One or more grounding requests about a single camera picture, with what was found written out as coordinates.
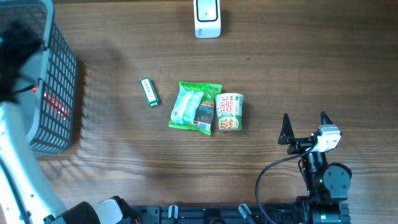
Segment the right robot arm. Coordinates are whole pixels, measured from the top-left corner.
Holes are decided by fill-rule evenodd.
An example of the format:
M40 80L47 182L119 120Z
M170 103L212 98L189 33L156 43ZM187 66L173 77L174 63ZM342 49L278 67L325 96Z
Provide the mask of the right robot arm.
M347 166L329 163L326 153L337 148L343 133L327 114L321 112L321 125L307 138L296 138L290 118L285 114L278 144L288 145L287 154L299 155L299 170L307 195L295 201L295 223L350 223L345 201L351 185L352 171Z

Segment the small green box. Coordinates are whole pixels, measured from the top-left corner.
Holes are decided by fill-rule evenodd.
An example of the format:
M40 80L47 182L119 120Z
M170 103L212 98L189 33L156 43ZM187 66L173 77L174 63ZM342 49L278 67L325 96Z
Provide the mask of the small green box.
M145 93L146 100L150 107L159 106L159 99L157 93L149 77L140 79L141 87Z

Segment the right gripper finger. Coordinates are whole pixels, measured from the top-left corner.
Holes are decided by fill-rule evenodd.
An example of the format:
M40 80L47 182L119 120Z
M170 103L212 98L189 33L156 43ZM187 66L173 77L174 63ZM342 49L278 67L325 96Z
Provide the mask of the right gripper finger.
M292 129L290 118L289 115L285 113L282 122L282 129L278 139L278 144L287 145L287 144L293 144L294 142L295 142L295 135Z
M321 125L333 124L332 120L328 117L325 111L321 112L320 118L321 118Z

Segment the cup noodles container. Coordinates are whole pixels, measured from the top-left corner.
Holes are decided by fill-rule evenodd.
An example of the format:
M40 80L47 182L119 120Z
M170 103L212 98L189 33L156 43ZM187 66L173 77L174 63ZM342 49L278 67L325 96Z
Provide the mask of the cup noodles container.
M244 96L240 93L222 93L216 96L216 114L220 131L242 130Z

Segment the green snack bag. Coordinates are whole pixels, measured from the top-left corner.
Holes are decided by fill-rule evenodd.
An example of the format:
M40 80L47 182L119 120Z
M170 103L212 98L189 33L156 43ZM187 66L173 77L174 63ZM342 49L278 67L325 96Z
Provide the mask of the green snack bag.
M214 83L179 82L169 127L196 130L210 136L215 117L215 98L221 93L222 87Z

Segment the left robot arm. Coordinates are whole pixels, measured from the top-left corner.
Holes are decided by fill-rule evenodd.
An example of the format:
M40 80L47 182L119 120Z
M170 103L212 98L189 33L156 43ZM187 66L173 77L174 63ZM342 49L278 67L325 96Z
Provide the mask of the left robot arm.
M14 86L21 67L41 47L37 34L18 21L1 32L1 206L8 223L120 223L121 205L110 198L96 205L81 202L72 208L57 196L42 172L24 131Z

